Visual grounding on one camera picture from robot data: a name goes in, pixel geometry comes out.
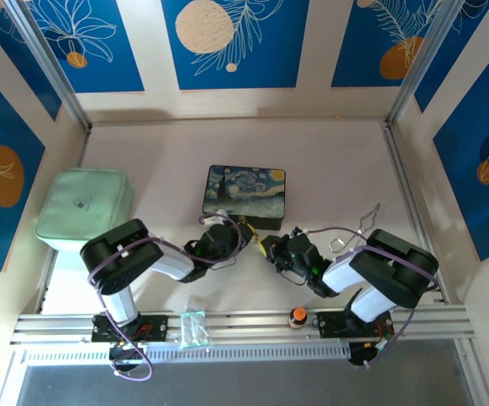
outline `metal corner post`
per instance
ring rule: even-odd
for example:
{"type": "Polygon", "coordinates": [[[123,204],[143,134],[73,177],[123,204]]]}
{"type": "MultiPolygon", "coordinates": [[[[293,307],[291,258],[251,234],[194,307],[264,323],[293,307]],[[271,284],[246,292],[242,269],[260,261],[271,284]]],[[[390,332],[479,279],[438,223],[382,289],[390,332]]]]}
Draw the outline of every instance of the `metal corner post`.
{"type": "Polygon", "coordinates": [[[388,127],[391,127],[397,121],[406,103],[414,95],[423,76],[425,76],[426,71],[431,66],[432,60],[437,55],[444,38],[457,18],[457,14],[459,14],[461,7],[463,7],[464,2],[465,0],[442,1],[438,14],[432,21],[431,28],[429,28],[426,34],[426,40],[423,41],[423,45],[420,47],[414,62],[410,65],[410,69],[404,77],[403,84],[400,86],[400,91],[386,117],[388,127]]]}
{"type": "Polygon", "coordinates": [[[47,44],[43,33],[32,17],[28,6],[23,0],[3,0],[3,2],[9,17],[23,36],[26,45],[36,58],[36,61],[43,70],[43,73],[49,79],[52,87],[69,109],[74,120],[83,127],[88,134],[91,128],[91,123],[89,122],[83,107],[81,107],[77,100],[77,97],[75,97],[74,89],[62,71],[51,48],[47,44]]]}

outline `clear plastic bag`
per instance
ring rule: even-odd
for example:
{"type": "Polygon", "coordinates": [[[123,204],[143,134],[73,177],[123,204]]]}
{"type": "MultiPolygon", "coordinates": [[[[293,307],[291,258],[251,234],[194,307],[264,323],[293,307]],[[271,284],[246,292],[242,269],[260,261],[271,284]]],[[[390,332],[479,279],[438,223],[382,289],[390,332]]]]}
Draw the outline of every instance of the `clear plastic bag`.
{"type": "Polygon", "coordinates": [[[180,316],[180,348],[201,348],[211,344],[206,330],[205,311],[191,311],[180,316]]]}

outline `gray floor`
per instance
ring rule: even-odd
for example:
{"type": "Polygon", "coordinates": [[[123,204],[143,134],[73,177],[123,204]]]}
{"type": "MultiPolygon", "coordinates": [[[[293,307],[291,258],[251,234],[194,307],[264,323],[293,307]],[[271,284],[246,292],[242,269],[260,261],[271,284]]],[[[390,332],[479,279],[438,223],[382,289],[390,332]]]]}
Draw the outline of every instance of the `gray floor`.
{"type": "Polygon", "coordinates": [[[155,365],[147,383],[109,366],[27,370],[19,405],[466,405],[468,387],[453,343],[398,343],[371,370],[347,361],[155,365]]]}

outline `painted box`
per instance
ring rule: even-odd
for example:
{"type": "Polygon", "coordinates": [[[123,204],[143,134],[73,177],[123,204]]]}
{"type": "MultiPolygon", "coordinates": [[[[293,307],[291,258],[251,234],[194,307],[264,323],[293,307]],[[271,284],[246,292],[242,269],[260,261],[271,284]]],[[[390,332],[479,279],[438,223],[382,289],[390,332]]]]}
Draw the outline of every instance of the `painted box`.
{"type": "Polygon", "coordinates": [[[203,199],[203,212],[225,210],[245,217],[255,228],[280,230],[286,208],[286,173],[282,169],[213,165],[203,199]]]}

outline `purple cable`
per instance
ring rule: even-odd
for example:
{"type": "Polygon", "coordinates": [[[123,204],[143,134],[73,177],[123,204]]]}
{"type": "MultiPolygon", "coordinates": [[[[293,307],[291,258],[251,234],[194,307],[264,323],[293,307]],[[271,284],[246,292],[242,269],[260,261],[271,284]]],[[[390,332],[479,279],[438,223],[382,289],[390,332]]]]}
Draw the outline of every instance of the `purple cable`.
{"type": "Polygon", "coordinates": [[[224,258],[222,260],[217,260],[217,261],[206,260],[204,258],[200,258],[199,256],[192,255],[192,254],[186,252],[185,250],[180,249],[177,245],[171,244],[168,241],[164,241],[163,239],[159,239],[157,237],[146,237],[144,239],[140,239],[140,240],[135,241],[135,242],[133,242],[131,244],[128,244],[125,247],[123,247],[121,250],[115,252],[113,255],[109,256],[104,261],[100,262],[100,264],[97,267],[95,267],[92,270],[92,272],[89,274],[89,277],[87,278],[87,281],[96,290],[96,294],[98,295],[98,299],[102,303],[103,309],[104,309],[104,311],[106,313],[106,317],[109,320],[109,322],[111,323],[111,326],[113,326],[113,328],[115,329],[115,331],[118,332],[118,334],[120,334],[120,336],[124,340],[126,340],[132,346],[132,348],[134,349],[134,351],[137,352],[137,354],[140,355],[140,357],[146,362],[146,364],[147,364],[147,366],[149,368],[149,373],[146,376],[141,376],[141,377],[136,378],[136,377],[133,377],[133,376],[124,375],[124,374],[121,374],[118,371],[117,364],[116,364],[118,359],[115,358],[113,360],[113,363],[112,363],[112,368],[115,371],[115,373],[118,374],[118,376],[120,376],[121,378],[124,378],[124,379],[126,379],[128,381],[136,381],[136,382],[148,381],[149,379],[151,379],[152,373],[153,373],[152,362],[149,359],[149,357],[147,357],[143,353],[143,351],[140,350],[140,348],[137,346],[137,344],[135,344],[134,341],[130,337],[128,337],[126,335],[126,333],[118,326],[118,324],[115,321],[115,319],[113,319],[113,316],[107,310],[107,307],[106,307],[106,304],[105,304],[105,302],[103,300],[102,294],[96,288],[96,283],[94,282],[94,276],[97,275],[107,265],[111,264],[113,261],[115,261],[117,258],[119,258],[124,252],[126,252],[128,250],[131,250],[132,248],[137,247],[138,245],[145,244],[145,243],[150,243],[150,242],[161,244],[161,245],[165,245],[166,247],[168,247],[168,248],[170,248],[172,250],[176,250],[179,253],[181,253],[182,255],[187,256],[191,260],[205,262],[206,264],[213,264],[214,265],[214,264],[218,264],[220,262],[225,262],[225,261],[231,260],[232,258],[236,257],[237,254],[239,253],[239,249],[240,249],[241,243],[243,241],[243,235],[241,233],[241,230],[239,228],[239,225],[235,221],[233,221],[231,218],[229,218],[227,216],[224,216],[222,214],[218,214],[218,213],[207,213],[207,214],[204,214],[204,215],[202,215],[198,219],[198,221],[201,224],[203,224],[205,222],[205,220],[207,218],[210,218],[210,217],[221,217],[221,218],[223,218],[224,220],[230,222],[234,226],[235,230],[237,231],[237,235],[238,235],[238,238],[237,238],[237,246],[235,247],[235,249],[232,251],[232,253],[227,258],[224,258]]]}
{"type": "MultiPolygon", "coordinates": [[[[324,231],[331,231],[331,230],[342,230],[342,231],[346,231],[348,233],[352,233],[352,234],[358,236],[361,239],[366,240],[366,238],[365,238],[365,236],[363,234],[357,233],[354,230],[351,230],[351,229],[345,228],[345,227],[328,227],[328,228],[322,228],[320,230],[309,231],[309,234],[323,233],[324,231]]],[[[335,262],[340,262],[341,260],[348,258],[349,255],[355,255],[355,254],[358,254],[358,253],[360,253],[361,251],[364,251],[364,250],[367,250],[367,251],[370,251],[370,252],[374,252],[375,254],[382,255],[382,256],[390,259],[390,260],[393,260],[395,262],[398,262],[399,264],[401,264],[403,266],[406,266],[407,268],[411,269],[414,272],[419,273],[421,276],[425,277],[426,279],[428,279],[429,281],[431,281],[433,283],[433,285],[426,290],[427,292],[429,292],[431,290],[434,290],[434,289],[436,289],[436,288],[438,288],[440,286],[439,283],[438,283],[438,280],[434,276],[432,276],[430,273],[424,271],[423,269],[421,269],[418,266],[412,264],[411,262],[408,262],[407,260],[404,260],[403,258],[400,258],[400,257],[398,257],[396,255],[390,254],[390,253],[388,253],[385,250],[382,250],[380,248],[371,247],[370,245],[361,245],[361,246],[355,248],[354,250],[350,250],[350,252],[348,252],[348,253],[346,253],[344,255],[338,256],[335,259],[335,262]]],[[[380,359],[386,353],[386,351],[388,349],[390,349],[395,344],[395,342],[398,340],[398,338],[403,335],[404,330],[410,324],[410,321],[412,320],[412,317],[413,316],[414,316],[414,309],[410,309],[410,313],[409,313],[408,319],[406,319],[406,321],[404,322],[403,326],[395,333],[395,335],[393,336],[393,338],[391,340],[389,340],[389,343],[386,345],[386,348],[384,348],[381,352],[379,352],[376,355],[376,357],[374,357],[374,359],[372,359],[370,362],[367,363],[367,368],[370,367],[370,365],[372,365],[375,362],[377,362],[378,359],[380,359]]]]}

